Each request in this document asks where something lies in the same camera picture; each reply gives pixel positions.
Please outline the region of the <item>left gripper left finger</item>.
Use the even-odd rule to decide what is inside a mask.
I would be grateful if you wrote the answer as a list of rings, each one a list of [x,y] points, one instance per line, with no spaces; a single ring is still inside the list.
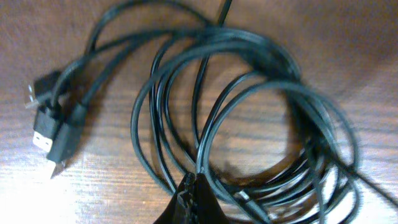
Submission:
[[[187,173],[172,196],[164,212],[154,224],[192,224],[195,223],[194,207],[195,175]]]

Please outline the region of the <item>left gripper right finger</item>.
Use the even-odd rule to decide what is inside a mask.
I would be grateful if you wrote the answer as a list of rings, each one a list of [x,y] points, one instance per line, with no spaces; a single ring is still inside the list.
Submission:
[[[197,174],[195,181],[196,215],[199,224],[229,224],[204,174]]]

